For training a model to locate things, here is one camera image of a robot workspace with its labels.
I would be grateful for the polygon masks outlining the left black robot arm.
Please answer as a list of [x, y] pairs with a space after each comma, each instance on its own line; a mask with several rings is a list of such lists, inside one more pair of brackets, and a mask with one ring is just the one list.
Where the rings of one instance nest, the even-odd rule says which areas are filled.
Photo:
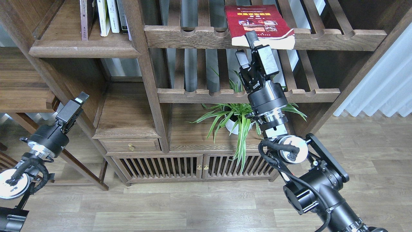
[[1, 207], [1, 231], [19, 232], [25, 223], [28, 210], [24, 206], [30, 195], [43, 188], [54, 177], [45, 163], [53, 162], [69, 142], [67, 133], [82, 113], [82, 105], [89, 95], [85, 92], [70, 100], [56, 115], [53, 125], [42, 125], [29, 138], [21, 138], [30, 147], [12, 169], [5, 170], [0, 176], [0, 195], [2, 199], [21, 197], [14, 208]]

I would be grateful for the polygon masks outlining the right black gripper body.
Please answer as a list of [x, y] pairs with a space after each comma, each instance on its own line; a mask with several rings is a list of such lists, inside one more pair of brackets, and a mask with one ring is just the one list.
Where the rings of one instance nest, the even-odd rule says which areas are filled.
[[255, 116], [283, 116], [281, 109], [287, 105], [287, 99], [279, 83], [245, 69], [241, 70], [241, 80]]

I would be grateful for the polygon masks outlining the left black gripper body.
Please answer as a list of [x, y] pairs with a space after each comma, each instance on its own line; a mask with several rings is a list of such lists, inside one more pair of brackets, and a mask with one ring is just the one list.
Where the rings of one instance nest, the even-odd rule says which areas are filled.
[[30, 153], [40, 158], [56, 158], [69, 143], [69, 138], [55, 125], [42, 125], [29, 138], [21, 137], [31, 148]]

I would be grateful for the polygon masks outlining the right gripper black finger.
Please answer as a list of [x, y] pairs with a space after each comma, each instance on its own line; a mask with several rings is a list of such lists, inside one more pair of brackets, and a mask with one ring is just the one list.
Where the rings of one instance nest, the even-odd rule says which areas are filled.
[[252, 52], [252, 64], [265, 78], [279, 73], [278, 65], [274, 59], [271, 47], [259, 40], [256, 31], [249, 31], [245, 34], [246, 40]]

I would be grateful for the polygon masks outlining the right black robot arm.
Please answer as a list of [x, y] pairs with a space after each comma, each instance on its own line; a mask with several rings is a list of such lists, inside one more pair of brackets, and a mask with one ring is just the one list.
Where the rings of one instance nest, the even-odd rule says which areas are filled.
[[259, 41], [255, 31], [246, 32], [245, 37], [252, 62], [243, 51], [236, 56], [252, 108], [246, 117], [255, 120], [264, 132], [259, 153], [284, 179], [283, 191], [289, 203], [300, 215], [316, 213], [323, 221], [319, 232], [326, 228], [331, 232], [384, 232], [384, 228], [367, 226], [341, 196], [339, 191], [349, 175], [315, 135], [275, 135], [276, 127], [287, 122], [281, 112], [287, 105], [284, 91], [270, 79], [278, 67], [271, 48]]

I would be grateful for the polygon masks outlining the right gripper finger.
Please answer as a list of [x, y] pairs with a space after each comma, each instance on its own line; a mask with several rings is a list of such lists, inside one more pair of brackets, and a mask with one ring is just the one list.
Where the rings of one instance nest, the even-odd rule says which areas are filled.
[[235, 52], [236, 58], [240, 65], [240, 77], [243, 84], [253, 84], [255, 70], [250, 66], [246, 53], [242, 51]]

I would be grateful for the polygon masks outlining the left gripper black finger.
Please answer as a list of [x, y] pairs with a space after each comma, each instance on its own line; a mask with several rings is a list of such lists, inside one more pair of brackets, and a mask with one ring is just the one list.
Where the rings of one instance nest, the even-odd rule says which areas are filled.
[[89, 95], [81, 92], [74, 100], [70, 100], [56, 116], [56, 126], [62, 132], [69, 132], [78, 116], [83, 112], [81, 106], [88, 100]]

